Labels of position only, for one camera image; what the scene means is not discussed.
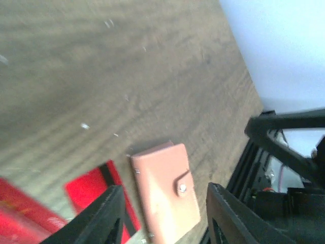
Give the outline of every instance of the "debris speck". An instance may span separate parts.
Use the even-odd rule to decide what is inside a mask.
[[[113,23],[113,21],[111,19],[110,19],[110,22],[111,22],[112,26],[114,27],[114,23]]]
[[[108,29],[111,28],[110,24],[107,21],[105,21],[104,23],[105,23],[105,25],[107,26]]]
[[[9,61],[8,59],[6,59],[4,56],[0,55],[0,62],[5,64],[5,65],[8,65],[9,64]]]
[[[89,125],[85,124],[85,123],[81,123],[80,125],[82,128],[84,128],[85,130],[89,130]]]

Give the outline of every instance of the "red object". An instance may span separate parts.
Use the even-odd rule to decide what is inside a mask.
[[[275,192],[275,190],[271,187],[266,187],[263,189],[264,192]]]
[[[125,216],[121,242],[124,244],[141,229],[141,224],[113,161],[109,160],[107,163],[67,183],[65,189],[77,214],[79,214],[111,185],[121,185],[124,189]]]
[[[66,220],[0,178],[0,203],[38,224],[50,234],[67,224]]]
[[[19,212],[0,205],[0,243],[38,244],[51,233]]]

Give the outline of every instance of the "cable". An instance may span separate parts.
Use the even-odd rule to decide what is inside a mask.
[[[282,178],[283,178],[283,168],[284,168],[284,164],[281,164],[280,170],[279,170],[278,192],[280,192],[280,190],[281,190]]]

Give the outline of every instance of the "black metal frame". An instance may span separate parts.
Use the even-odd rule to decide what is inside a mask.
[[[263,112],[262,115],[273,115],[274,111]],[[281,130],[270,132],[271,138],[277,138]],[[252,191],[270,187],[271,183],[265,177],[270,154],[258,147],[252,140],[248,140],[237,166],[229,180],[227,190],[246,205]],[[204,232],[200,244],[210,244],[209,228]]]
[[[289,147],[273,140],[270,130],[325,128],[325,109],[309,112],[263,115],[249,120],[245,134],[258,146],[271,152],[284,165],[310,180],[318,187],[325,187],[324,171],[312,158],[305,158]]]
[[[296,243],[219,184],[208,185],[207,216],[213,244]]]
[[[299,128],[325,128],[325,109],[284,115],[262,114],[259,117],[251,118],[245,129],[245,133],[250,137],[250,141],[248,142],[245,151],[251,143],[256,146],[258,145],[270,152],[284,165],[290,167],[300,176],[310,180],[313,187],[317,186],[324,188],[325,179],[323,179],[322,176],[325,173],[325,153],[323,152],[325,150],[325,137],[317,146],[316,156],[313,158],[305,158],[289,147],[276,141],[274,135],[271,134],[274,130]],[[250,172],[254,168],[254,164],[251,164],[249,160],[244,164],[240,160],[236,170],[245,169],[245,166],[246,168],[251,167]],[[319,232],[312,230],[307,231],[308,226],[306,226],[304,218],[309,219],[313,215],[315,216],[313,218],[320,221],[319,226],[323,225],[323,216],[313,213],[313,208],[307,210],[305,215],[302,215],[301,217],[300,215],[304,211],[297,213],[298,216],[289,217],[288,221],[295,223],[294,225],[291,225],[289,230],[281,231],[280,229],[277,229],[276,226],[270,225],[270,223],[262,220],[258,215],[245,206],[247,205],[247,198],[252,199],[252,194],[250,192],[250,196],[248,196],[247,193],[249,190],[247,190],[247,184],[241,184],[241,178],[243,177],[240,178],[240,174],[236,172],[236,170],[230,180],[230,184],[237,185],[237,188],[236,186],[233,187],[232,185],[228,185],[227,191],[220,185],[213,183],[209,184],[207,192],[207,216],[210,231],[206,231],[201,241],[202,244],[228,243],[228,241],[231,243],[296,243],[291,239],[291,237],[300,240],[309,239],[324,241],[324,237],[319,234]],[[261,176],[258,176],[260,172],[255,171],[255,173],[256,174],[254,175],[245,172],[247,177],[246,180],[256,182],[257,178],[260,179]],[[290,191],[299,191],[299,189],[291,189]],[[306,206],[309,207],[308,204],[313,205],[313,202],[317,199],[322,212],[325,208],[323,202],[324,195],[315,195],[312,192],[313,190],[307,191],[309,192],[306,193],[306,199],[301,203],[302,209],[306,208]],[[274,194],[274,197],[282,198],[284,205],[289,203],[287,206],[289,208],[292,208],[294,205],[294,200],[292,199],[291,202],[292,196],[290,195],[267,192],[263,193],[263,195],[265,194]],[[297,227],[299,233],[295,233],[295,227]]]

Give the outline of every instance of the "wallet snap button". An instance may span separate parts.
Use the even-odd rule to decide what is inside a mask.
[[[181,185],[179,186],[179,190],[180,190],[181,193],[186,192],[186,185],[185,185],[185,184],[181,184]]]

